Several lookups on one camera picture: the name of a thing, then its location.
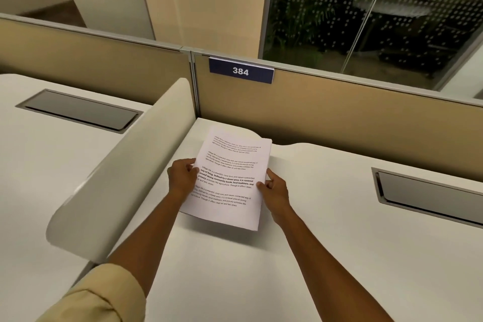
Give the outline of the person's left hand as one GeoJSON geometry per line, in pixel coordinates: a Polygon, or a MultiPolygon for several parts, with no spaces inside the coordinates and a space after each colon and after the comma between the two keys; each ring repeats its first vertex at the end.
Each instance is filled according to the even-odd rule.
{"type": "Polygon", "coordinates": [[[169,179],[169,197],[176,199],[180,204],[184,203],[188,195],[194,190],[197,178],[191,178],[187,166],[195,166],[196,158],[178,159],[173,161],[167,169],[169,179]]]}

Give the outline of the beige partition panel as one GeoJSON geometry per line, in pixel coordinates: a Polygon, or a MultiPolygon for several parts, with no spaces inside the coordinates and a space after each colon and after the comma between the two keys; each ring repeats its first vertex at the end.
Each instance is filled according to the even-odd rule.
{"type": "Polygon", "coordinates": [[[477,100],[275,63],[268,84],[210,72],[208,53],[193,62],[202,118],[483,182],[477,100]]]}
{"type": "Polygon", "coordinates": [[[0,71],[154,104],[191,59],[181,45],[0,13],[0,71]]]}

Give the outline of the blue desk number sign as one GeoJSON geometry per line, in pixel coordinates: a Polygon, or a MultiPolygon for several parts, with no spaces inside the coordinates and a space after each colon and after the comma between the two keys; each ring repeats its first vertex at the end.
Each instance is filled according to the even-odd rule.
{"type": "Polygon", "coordinates": [[[209,71],[213,74],[236,77],[248,81],[272,84],[274,68],[209,57],[209,71]]]}

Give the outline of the stack of printed white paper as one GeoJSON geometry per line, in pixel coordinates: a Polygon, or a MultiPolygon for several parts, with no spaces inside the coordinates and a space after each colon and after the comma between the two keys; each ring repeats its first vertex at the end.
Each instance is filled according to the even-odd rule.
{"type": "Polygon", "coordinates": [[[196,218],[258,231],[272,140],[212,126],[193,165],[196,184],[180,211],[196,218]]]}

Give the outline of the person's right forearm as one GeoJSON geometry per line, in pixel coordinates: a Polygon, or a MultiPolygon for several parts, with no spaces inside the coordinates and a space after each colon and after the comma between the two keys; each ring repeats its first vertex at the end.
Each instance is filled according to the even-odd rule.
{"type": "Polygon", "coordinates": [[[271,213],[286,236],[322,322],[394,322],[290,205],[271,213]]]}

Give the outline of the beige shirt sleeve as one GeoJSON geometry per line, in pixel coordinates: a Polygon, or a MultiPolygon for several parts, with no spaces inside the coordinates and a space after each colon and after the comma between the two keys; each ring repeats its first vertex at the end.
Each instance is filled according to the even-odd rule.
{"type": "Polygon", "coordinates": [[[95,267],[35,322],[144,322],[146,297],[132,274],[115,264],[95,267]]]}

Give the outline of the white curved desk divider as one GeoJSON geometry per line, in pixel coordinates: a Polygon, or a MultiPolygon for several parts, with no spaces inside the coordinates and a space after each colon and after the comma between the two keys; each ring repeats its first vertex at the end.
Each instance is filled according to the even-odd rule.
{"type": "Polygon", "coordinates": [[[47,241],[102,263],[196,120],[191,87],[178,79],[124,134],[53,214],[47,241]]]}

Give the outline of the person's right hand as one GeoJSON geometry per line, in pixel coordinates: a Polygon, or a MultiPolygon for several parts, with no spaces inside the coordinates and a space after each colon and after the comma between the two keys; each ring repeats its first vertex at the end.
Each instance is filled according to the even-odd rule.
{"type": "Polygon", "coordinates": [[[258,191],[261,193],[263,201],[269,209],[275,223],[283,227],[294,213],[289,201],[287,184],[285,180],[270,168],[267,169],[266,175],[268,179],[265,182],[273,182],[273,188],[268,191],[258,191]]]}

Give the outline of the green potted plant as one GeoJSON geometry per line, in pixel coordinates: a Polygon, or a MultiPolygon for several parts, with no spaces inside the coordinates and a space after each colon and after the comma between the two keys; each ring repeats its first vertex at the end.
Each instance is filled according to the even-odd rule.
{"type": "Polygon", "coordinates": [[[282,50],[313,43],[335,14],[330,3],[315,0],[279,0],[270,15],[272,45],[282,50]]]}

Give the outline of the frosted dotted glass wall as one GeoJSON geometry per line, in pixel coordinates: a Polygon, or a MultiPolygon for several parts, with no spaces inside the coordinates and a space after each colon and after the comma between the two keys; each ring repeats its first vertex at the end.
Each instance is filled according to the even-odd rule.
{"type": "Polygon", "coordinates": [[[462,97],[483,88],[483,0],[315,0],[334,16],[287,50],[272,45],[278,1],[265,1],[259,58],[462,97]]]}

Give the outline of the person's left forearm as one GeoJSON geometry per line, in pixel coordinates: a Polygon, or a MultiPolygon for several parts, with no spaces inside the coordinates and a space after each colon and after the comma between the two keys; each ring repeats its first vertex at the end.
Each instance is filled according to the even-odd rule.
{"type": "Polygon", "coordinates": [[[187,192],[170,190],[107,259],[109,264],[129,271],[145,296],[152,288],[167,240],[187,196],[187,192]]]}

